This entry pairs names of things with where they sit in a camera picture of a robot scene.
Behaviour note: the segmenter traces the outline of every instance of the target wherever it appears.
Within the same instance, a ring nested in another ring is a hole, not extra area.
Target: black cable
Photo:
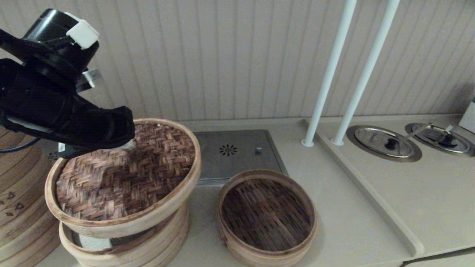
[[[19,150],[22,150],[22,149],[31,147],[32,145],[36,144],[39,140],[41,140],[41,138],[35,138],[35,139],[31,140],[30,142],[28,142],[28,143],[26,143],[26,144],[23,144],[23,145],[14,147],[14,148],[0,149],[0,153],[12,153],[12,152],[16,152],[16,151],[19,151]]]

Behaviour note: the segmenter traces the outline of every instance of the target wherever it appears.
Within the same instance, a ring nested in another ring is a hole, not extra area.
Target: stainless steel lid
[[[415,162],[422,157],[420,149],[404,136],[380,127],[357,125],[348,128],[347,137],[358,147],[380,158],[397,162]]]
[[[406,132],[412,133],[423,125],[421,123],[408,124],[406,125]],[[473,143],[452,131],[447,132],[441,127],[428,127],[414,137],[425,145],[452,155],[475,156],[475,146]]]

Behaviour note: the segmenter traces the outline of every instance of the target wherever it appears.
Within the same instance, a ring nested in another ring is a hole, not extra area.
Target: white pole
[[[350,28],[355,6],[356,0],[347,0],[345,7],[343,8],[343,14],[340,20],[338,31],[336,33],[332,53],[330,54],[330,59],[328,60],[327,69],[325,70],[325,75],[322,80],[322,85],[320,86],[320,92],[318,93],[315,107],[313,108],[310,125],[308,125],[307,135],[305,139],[302,140],[302,144],[304,146],[314,146],[313,139],[315,136],[315,131],[317,129],[320,116],[322,115],[322,110],[323,106],[325,105],[328,91],[332,85],[333,75],[335,74],[336,66],[338,65],[338,60],[340,59],[340,54],[342,53],[343,45],[345,44],[346,35],[348,33],[348,29]]]
[[[366,88],[371,73],[373,72],[374,65],[378,60],[381,48],[383,47],[384,41],[386,40],[386,36],[388,35],[389,29],[391,28],[394,15],[398,10],[398,5],[399,0],[389,0],[380,29],[378,31],[378,34],[376,35],[376,39],[374,40],[373,47],[371,48],[370,55],[368,56],[368,60],[366,61],[366,65],[364,66],[360,80],[356,85],[356,90],[353,94],[350,104],[348,105],[348,109],[346,110],[345,116],[343,117],[342,124],[340,125],[340,128],[338,129],[335,138],[332,139],[332,143],[335,145],[343,145],[343,137],[345,136],[345,132],[348,129],[348,126],[350,125],[350,121],[353,118],[356,107],[358,106],[358,103],[361,100],[361,96],[363,95],[364,89]]]

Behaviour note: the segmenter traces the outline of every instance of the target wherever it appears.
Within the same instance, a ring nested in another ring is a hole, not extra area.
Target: white plastic clip
[[[81,49],[88,49],[99,39],[99,32],[96,31],[87,21],[79,19],[68,12],[65,12],[65,14],[77,20],[77,24],[67,31],[66,35],[70,36],[81,47]]]

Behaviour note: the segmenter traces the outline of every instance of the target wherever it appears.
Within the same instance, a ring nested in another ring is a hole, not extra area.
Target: stacked bamboo steamers
[[[132,150],[59,159],[46,201],[66,250],[85,267],[162,267],[190,229],[187,198],[201,172],[200,146],[183,125],[135,120]]]
[[[0,128],[0,149],[31,140]],[[49,168],[37,145],[0,154],[0,267],[32,267],[59,245],[58,221],[43,195]]]
[[[135,121],[136,147],[60,159],[46,200],[61,243],[85,267],[163,267],[185,241],[186,200],[201,172],[200,146],[183,125]],[[218,226],[230,253],[256,267],[287,267],[308,251],[316,211],[292,179],[268,170],[236,175],[222,189]]]

